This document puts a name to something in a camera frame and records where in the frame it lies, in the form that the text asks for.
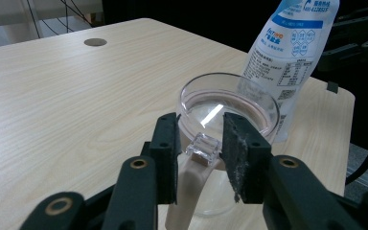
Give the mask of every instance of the plastic cup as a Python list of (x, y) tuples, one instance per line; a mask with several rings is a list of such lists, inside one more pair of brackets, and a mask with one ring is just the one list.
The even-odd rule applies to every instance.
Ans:
[[(235, 206), (234, 191), (219, 158), (224, 112), (242, 115), (269, 144), (273, 143), (279, 124), (279, 107), (259, 84), (230, 73), (209, 73), (190, 80), (182, 88), (177, 105), (185, 154), (181, 154), (178, 161), (178, 206), (169, 208), (170, 219), (178, 214), (183, 219), (183, 210), (211, 217)], [(193, 195), (196, 190), (201, 190), (198, 199)], [(194, 210), (190, 201), (196, 203)]]

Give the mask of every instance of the nutrition label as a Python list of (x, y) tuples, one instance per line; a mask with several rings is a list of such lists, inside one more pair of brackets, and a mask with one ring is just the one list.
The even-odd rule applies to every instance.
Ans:
[(307, 72), (310, 70), (311, 65), (312, 61), (298, 61), (287, 63), (277, 85), (299, 85), (301, 82), (303, 82), (303, 79), (306, 76)]

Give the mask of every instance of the black wire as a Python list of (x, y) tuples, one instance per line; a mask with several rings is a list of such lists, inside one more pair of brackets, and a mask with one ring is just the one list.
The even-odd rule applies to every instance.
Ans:
[(68, 33), (68, 8), (67, 8), (67, 0), (64, 0), (64, 6), (65, 6), (65, 24), (66, 24), (66, 28), (67, 28), (67, 33)]
[(86, 18), (85, 18), (85, 16), (83, 15), (83, 13), (78, 13), (78, 12), (76, 12), (74, 9), (72, 9), (70, 6), (68, 6), (66, 3), (65, 3), (65, 1), (64, 0), (60, 0), (62, 3), (64, 3), (65, 4), (65, 6), (67, 6), (67, 8), (68, 9), (70, 9), (72, 12), (74, 12), (76, 15), (78, 15), (80, 18), (82, 18), (86, 23), (88, 23), (89, 24), (89, 26), (91, 26), (91, 27), (94, 27)]
[(40, 34), (38, 33), (37, 25), (35, 24), (35, 17), (33, 16), (31, 4), (29, 3), (29, 0), (27, 0), (27, 2), (28, 2), (28, 5), (29, 5), (29, 11), (31, 12), (32, 19), (33, 19), (33, 22), (34, 22), (35, 31), (37, 32), (38, 38), (40, 38)]
[(47, 25), (47, 23), (44, 20), (41, 20), (44, 24), (46, 24), (46, 26), (50, 29), (50, 31), (52, 31), (54, 34), (58, 35), (49, 25)]
[[(57, 18), (57, 20), (64, 26), (64, 27), (67, 27), (64, 22), (62, 22), (59, 18)], [(67, 29), (70, 31), (70, 32), (73, 32), (73, 30), (69, 27), (67, 27)]]

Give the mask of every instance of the plastic bottle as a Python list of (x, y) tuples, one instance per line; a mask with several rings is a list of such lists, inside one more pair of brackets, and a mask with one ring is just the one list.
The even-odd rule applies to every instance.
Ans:
[(280, 106), (274, 142), (288, 138), (300, 89), (324, 51), (338, 8), (338, 0), (283, 0), (248, 52), (242, 74)]

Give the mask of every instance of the light wood grain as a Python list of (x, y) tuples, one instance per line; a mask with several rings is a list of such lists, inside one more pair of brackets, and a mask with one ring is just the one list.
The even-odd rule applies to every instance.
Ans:
[[(84, 45), (102, 38), (101, 47)], [(175, 112), (185, 82), (239, 73), (246, 53), (139, 19), (0, 47), (0, 229), (18, 229), (45, 197), (89, 198), (117, 180), (122, 163), (151, 140), (157, 118)], [(299, 157), (343, 193), (355, 97), (309, 79), (288, 141), (275, 154)], [(164, 229), (167, 207), (159, 206)], [(238, 205), (191, 229), (264, 229), (261, 205)]]

